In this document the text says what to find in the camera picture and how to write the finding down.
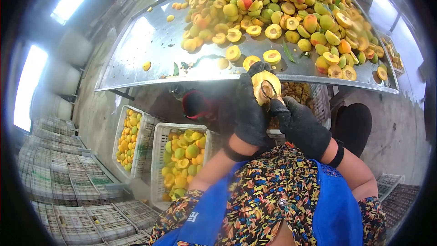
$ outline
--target floral shirt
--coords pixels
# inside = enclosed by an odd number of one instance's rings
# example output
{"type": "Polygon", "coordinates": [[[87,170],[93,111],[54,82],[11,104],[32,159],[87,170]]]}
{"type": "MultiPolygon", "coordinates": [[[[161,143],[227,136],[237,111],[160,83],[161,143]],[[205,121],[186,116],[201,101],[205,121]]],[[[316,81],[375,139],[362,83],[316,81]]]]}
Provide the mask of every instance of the floral shirt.
{"type": "MultiPolygon", "coordinates": [[[[229,186],[231,194],[216,246],[267,245],[276,236],[282,221],[292,230],[295,245],[316,245],[313,215],[320,193],[317,172],[314,161],[288,145],[277,146],[241,167],[229,186]]],[[[149,243],[182,226],[202,194],[202,191],[190,190],[172,202],[158,217],[149,243]]],[[[368,197],[358,204],[363,221],[363,244],[384,245],[385,214],[378,198],[368,197]]]]}

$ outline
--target black wrist strap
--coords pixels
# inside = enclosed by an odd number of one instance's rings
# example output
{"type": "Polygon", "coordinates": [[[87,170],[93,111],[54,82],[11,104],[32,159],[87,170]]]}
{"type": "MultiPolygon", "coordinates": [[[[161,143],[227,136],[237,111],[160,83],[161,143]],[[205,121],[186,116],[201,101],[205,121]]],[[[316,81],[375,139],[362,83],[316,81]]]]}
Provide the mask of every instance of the black wrist strap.
{"type": "Polygon", "coordinates": [[[240,153],[235,152],[229,145],[229,141],[226,141],[223,144],[223,150],[225,151],[225,154],[228,158],[230,158],[232,161],[240,162],[240,161],[248,161],[250,160],[251,156],[244,156],[240,153]]]}
{"type": "Polygon", "coordinates": [[[338,145],[337,154],[334,159],[328,164],[330,167],[337,168],[344,156],[344,147],[342,141],[335,140],[338,145]]]}

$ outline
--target white plastic crate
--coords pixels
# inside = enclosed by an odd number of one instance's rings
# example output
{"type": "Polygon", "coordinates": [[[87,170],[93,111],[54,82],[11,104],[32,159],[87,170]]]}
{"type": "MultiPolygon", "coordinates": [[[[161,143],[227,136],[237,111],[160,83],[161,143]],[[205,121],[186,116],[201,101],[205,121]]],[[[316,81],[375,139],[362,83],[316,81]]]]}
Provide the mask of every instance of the white plastic crate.
{"type": "Polygon", "coordinates": [[[67,159],[64,153],[54,150],[50,152],[50,169],[53,171],[68,173],[67,159]]]}
{"type": "Polygon", "coordinates": [[[83,164],[83,166],[85,167],[85,171],[88,174],[92,174],[92,175],[103,175],[103,171],[100,168],[100,166],[98,166],[96,164],[96,162],[90,158],[90,157],[85,157],[85,156],[78,156],[79,161],[83,164]]]}
{"type": "Polygon", "coordinates": [[[163,154],[165,151],[165,145],[168,142],[168,134],[172,131],[176,132],[187,129],[206,133],[205,155],[203,159],[204,164],[220,149],[220,136],[207,129],[205,125],[182,123],[159,123],[156,125],[155,138],[153,141],[150,191],[152,204],[161,210],[166,210],[170,205],[170,202],[162,200],[162,195],[167,192],[167,189],[164,187],[164,177],[161,174],[162,167],[166,165],[163,159],[163,154]]]}
{"type": "Polygon", "coordinates": [[[51,171],[52,192],[55,205],[77,207],[76,194],[74,194],[68,173],[51,171]]]}
{"type": "Polygon", "coordinates": [[[103,242],[84,207],[53,205],[53,209],[62,237],[68,245],[103,242]]]}
{"type": "MultiPolygon", "coordinates": [[[[331,109],[329,105],[328,89],[326,85],[310,84],[309,91],[313,99],[314,116],[326,129],[331,128],[331,109]]],[[[279,129],[268,129],[267,134],[271,138],[280,137],[282,134],[279,129]]]]}
{"type": "Polygon", "coordinates": [[[376,178],[378,184],[378,199],[382,202],[398,185],[405,180],[404,175],[381,174],[376,178]]]}
{"type": "Polygon", "coordinates": [[[53,204],[52,178],[50,169],[38,167],[36,165],[32,167],[30,193],[35,201],[53,204]]]}
{"type": "Polygon", "coordinates": [[[134,234],[132,236],[128,236],[125,238],[116,239],[113,241],[107,241],[106,244],[108,246],[128,246],[128,245],[136,245],[140,243],[149,243],[150,236],[147,235],[143,230],[139,230],[138,234],[134,234]]]}
{"type": "Polygon", "coordinates": [[[50,169],[50,150],[38,147],[33,159],[33,164],[50,169]]]}
{"type": "Polygon", "coordinates": [[[153,117],[152,115],[145,113],[142,110],[131,107],[129,105],[124,105],[122,107],[122,113],[118,119],[117,132],[114,139],[114,148],[112,150],[112,161],[117,166],[117,169],[123,173],[127,179],[139,179],[143,172],[149,172],[152,162],[152,145],[153,136],[155,132],[155,126],[157,123],[162,122],[162,120],[153,117]],[[117,162],[117,151],[118,151],[118,139],[122,135],[124,128],[124,119],[126,118],[127,109],[131,109],[142,114],[142,119],[137,135],[137,141],[135,145],[134,158],[132,161],[131,171],[126,171],[122,165],[117,162]]]}
{"type": "Polygon", "coordinates": [[[147,229],[153,226],[159,213],[139,200],[130,200],[113,203],[126,218],[130,219],[138,229],[147,229]]]}
{"type": "Polygon", "coordinates": [[[69,176],[79,206],[102,204],[100,194],[88,175],[70,173],[69,176]]]}
{"type": "Polygon", "coordinates": [[[111,241],[138,232],[134,225],[112,205],[85,207],[94,226],[104,240],[111,241]]]}
{"type": "Polygon", "coordinates": [[[108,205],[112,202],[119,202],[122,200],[123,190],[122,189],[114,189],[108,190],[105,187],[105,184],[112,183],[112,181],[106,175],[90,175],[88,174],[88,178],[94,184],[94,187],[100,194],[100,199],[102,200],[103,205],[108,205]]]}
{"type": "Polygon", "coordinates": [[[58,222],[56,221],[55,212],[52,205],[45,205],[35,201],[30,201],[36,214],[41,219],[41,223],[46,228],[47,232],[52,236],[58,245],[65,245],[59,230],[58,222]]]}
{"type": "Polygon", "coordinates": [[[86,169],[79,159],[79,155],[65,154],[67,160],[68,172],[77,174],[86,174],[86,169]]]}

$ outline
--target forearm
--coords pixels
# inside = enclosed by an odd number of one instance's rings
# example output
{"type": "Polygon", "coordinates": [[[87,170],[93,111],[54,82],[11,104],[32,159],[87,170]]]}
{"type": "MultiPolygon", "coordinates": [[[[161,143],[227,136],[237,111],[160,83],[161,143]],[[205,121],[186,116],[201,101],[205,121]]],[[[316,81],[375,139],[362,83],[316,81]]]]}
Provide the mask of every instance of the forearm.
{"type": "MultiPolygon", "coordinates": [[[[229,146],[237,153],[247,156],[250,159],[257,150],[258,146],[249,145],[233,134],[229,140],[229,146]]],[[[226,176],[235,165],[235,161],[227,157],[223,149],[220,149],[215,156],[205,163],[203,168],[191,181],[189,190],[198,189],[206,191],[211,185],[226,176]]]]}
{"type": "MultiPolygon", "coordinates": [[[[331,138],[321,162],[329,164],[334,159],[337,149],[336,141],[331,138]]],[[[349,150],[344,149],[343,159],[336,169],[346,180],[357,200],[378,195],[378,186],[373,173],[363,161],[349,150]]]]}

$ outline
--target crate of apricots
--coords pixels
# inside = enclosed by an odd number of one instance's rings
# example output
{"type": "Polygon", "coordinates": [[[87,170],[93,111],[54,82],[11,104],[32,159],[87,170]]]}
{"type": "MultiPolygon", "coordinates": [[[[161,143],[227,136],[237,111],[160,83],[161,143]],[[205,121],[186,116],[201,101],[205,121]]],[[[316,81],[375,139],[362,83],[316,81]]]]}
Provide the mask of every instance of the crate of apricots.
{"type": "Polygon", "coordinates": [[[112,159],[128,179],[140,178],[144,171],[150,170],[154,129],[159,122],[142,110],[123,106],[112,159]]]}
{"type": "Polygon", "coordinates": [[[204,125],[159,123],[152,154],[152,204],[165,210],[183,196],[204,163],[220,148],[218,134],[204,125]]]}

